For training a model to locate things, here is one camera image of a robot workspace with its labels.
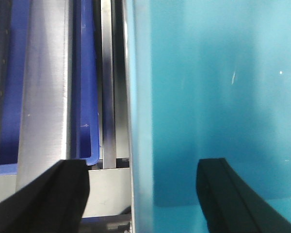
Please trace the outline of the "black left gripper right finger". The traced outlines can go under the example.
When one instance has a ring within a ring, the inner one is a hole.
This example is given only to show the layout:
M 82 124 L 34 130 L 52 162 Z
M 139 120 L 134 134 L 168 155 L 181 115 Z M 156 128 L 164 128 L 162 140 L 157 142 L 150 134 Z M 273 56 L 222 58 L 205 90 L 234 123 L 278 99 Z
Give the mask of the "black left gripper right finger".
M 199 160 L 196 193 L 211 233 L 291 233 L 291 223 L 248 186 L 225 158 Z

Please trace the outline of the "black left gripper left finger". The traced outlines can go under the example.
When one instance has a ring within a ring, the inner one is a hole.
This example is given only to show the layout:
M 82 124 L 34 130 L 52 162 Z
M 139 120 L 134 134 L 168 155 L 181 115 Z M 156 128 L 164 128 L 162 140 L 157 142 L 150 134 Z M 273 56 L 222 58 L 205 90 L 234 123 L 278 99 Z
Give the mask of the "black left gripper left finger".
M 0 203 L 0 233 L 76 233 L 89 197 L 84 160 L 60 160 Z

